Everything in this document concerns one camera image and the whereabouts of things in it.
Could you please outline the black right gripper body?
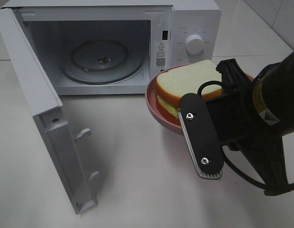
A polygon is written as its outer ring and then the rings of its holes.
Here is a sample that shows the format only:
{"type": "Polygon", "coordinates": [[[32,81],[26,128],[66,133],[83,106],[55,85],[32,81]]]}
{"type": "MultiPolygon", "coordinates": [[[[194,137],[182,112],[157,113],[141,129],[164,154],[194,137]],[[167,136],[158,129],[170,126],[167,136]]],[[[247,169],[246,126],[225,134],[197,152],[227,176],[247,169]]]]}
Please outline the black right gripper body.
{"type": "Polygon", "coordinates": [[[277,83],[261,80],[231,94],[220,90],[206,95],[206,106],[221,145],[233,150],[281,150],[284,131],[284,91],[277,83]]]}

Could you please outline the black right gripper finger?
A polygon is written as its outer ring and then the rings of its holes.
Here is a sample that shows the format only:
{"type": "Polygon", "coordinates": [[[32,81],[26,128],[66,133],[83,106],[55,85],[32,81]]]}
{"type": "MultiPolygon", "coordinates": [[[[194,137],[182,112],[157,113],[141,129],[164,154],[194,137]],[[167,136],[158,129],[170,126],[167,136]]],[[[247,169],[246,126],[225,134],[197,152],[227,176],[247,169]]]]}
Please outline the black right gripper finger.
{"type": "Polygon", "coordinates": [[[236,92],[252,82],[234,58],[220,61],[216,66],[216,71],[221,74],[224,95],[236,92]]]}

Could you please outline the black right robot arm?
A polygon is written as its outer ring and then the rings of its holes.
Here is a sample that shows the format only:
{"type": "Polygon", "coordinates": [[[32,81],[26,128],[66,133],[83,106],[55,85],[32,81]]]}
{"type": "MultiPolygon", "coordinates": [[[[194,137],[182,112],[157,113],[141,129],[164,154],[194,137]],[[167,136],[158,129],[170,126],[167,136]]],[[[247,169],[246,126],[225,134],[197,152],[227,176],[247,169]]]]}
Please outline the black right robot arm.
{"type": "Polygon", "coordinates": [[[220,141],[252,147],[294,132],[294,51],[250,81],[235,59],[221,61],[222,96],[207,101],[220,141]]]}

